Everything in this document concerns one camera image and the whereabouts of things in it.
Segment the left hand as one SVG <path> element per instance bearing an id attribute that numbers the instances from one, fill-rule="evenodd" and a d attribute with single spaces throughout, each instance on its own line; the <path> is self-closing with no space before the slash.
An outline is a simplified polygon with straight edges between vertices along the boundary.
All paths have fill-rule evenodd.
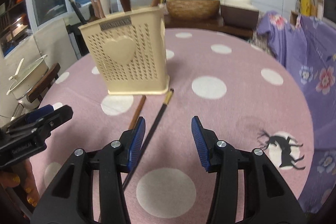
<path id="1" fill-rule="evenodd" d="M 39 200 L 29 159 L 1 171 L 1 223 L 30 223 Z"/>

